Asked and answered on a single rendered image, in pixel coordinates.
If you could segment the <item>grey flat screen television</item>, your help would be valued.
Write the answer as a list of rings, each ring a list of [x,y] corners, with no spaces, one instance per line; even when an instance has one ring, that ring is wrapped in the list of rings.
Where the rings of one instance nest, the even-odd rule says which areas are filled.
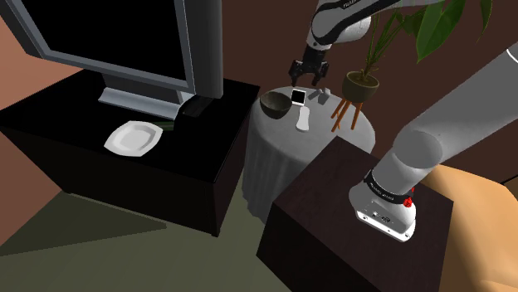
[[[0,0],[37,58],[102,74],[100,102],[175,119],[223,96],[222,0]]]

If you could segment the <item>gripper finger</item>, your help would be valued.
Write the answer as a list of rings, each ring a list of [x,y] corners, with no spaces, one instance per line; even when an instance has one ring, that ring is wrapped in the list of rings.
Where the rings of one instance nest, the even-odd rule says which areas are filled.
[[[329,69],[329,65],[328,64],[321,64],[318,68],[315,68],[313,70],[314,77],[313,77],[313,80],[312,80],[311,84],[313,86],[317,86],[319,81],[322,78],[326,77],[328,69]]]
[[[304,63],[302,61],[293,60],[288,74],[291,78],[291,85],[296,86],[298,78],[304,74]]]

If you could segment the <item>round table with grey cloth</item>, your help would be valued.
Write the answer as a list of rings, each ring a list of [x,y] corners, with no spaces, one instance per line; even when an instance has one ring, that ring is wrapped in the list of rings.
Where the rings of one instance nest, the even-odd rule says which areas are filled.
[[[309,130],[296,128],[300,107],[293,105],[280,119],[264,114],[259,101],[252,106],[242,177],[243,197],[249,212],[265,222],[271,204],[301,171],[336,136],[366,153],[375,145],[375,132],[367,117],[360,113],[351,129],[355,107],[351,105],[338,129],[331,118],[340,97],[319,97],[316,89],[303,88],[305,106],[310,109]]]

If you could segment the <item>white plate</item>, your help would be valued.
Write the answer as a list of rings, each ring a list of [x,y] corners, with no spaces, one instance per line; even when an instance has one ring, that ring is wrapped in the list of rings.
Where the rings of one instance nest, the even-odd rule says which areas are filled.
[[[114,130],[104,147],[126,157],[142,157],[156,146],[163,130],[148,122],[129,121]]]

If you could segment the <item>black television cabinet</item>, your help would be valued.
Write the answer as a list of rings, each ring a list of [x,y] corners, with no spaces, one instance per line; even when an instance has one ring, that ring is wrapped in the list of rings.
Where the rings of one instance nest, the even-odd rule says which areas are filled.
[[[225,80],[223,97],[183,116],[145,155],[105,147],[129,121],[151,116],[100,102],[100,73],[79,71],[0,110],[0,132],[64,192],[217,236],[242,172],[259,88]]]

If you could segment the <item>white remote control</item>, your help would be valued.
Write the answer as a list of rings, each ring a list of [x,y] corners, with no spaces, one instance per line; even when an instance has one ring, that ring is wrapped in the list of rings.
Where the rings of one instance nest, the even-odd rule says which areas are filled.
[[[301,132],[308,132],[309,126],[310,109],[306,106],[300,107],[298,120],[296,122],[296,129]]]

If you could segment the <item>tan sofa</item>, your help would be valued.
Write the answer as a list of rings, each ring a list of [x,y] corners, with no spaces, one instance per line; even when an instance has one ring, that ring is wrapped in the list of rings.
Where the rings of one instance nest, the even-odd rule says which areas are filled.
[[[509,189],[443,165],[422,183],[453,201],[439,292],[518,292],[518,200]]]

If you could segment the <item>dark bowl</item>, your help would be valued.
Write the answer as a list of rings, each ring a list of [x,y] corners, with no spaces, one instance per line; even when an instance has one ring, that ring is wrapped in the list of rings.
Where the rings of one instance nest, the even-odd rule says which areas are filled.
[[[272,119],[281,119],[292,106],[291,98],[285,94],[269,91],[260,97],[260,106],[265,115]]]

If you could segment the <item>potted plant on wooden legs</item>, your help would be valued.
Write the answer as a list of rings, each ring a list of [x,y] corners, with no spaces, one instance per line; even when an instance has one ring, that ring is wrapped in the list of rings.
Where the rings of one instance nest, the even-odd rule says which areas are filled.
[[[410,15],[402,14],[398,8],[392,12],[379,38],[370,40],[365,67],[360,71],[350,71],[344,77],[342,100],[331,115],[335,120],[333,129],[340,127],[340,122],[351,105],[355,107],[355,112],[350,128],[355,128],[363,103],[379,88],[379,81],[372,76],[372,72],[377,70],[376,64],[400,31],[415,36],[416,52],[421,61],[448,39],[460,21],[466,2],[467,0],[451,0],[447,4],[443,1],[426,4]]]

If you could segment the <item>dark brown robot stand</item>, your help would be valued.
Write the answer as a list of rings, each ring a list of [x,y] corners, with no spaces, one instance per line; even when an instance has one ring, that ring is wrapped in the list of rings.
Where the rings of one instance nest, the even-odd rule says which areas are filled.
[[[349,190],[378,162],[334,138],[273,202],[257,257],[291,292],[438,292],[453,202],[422,184],[399,242],[358,220]]]

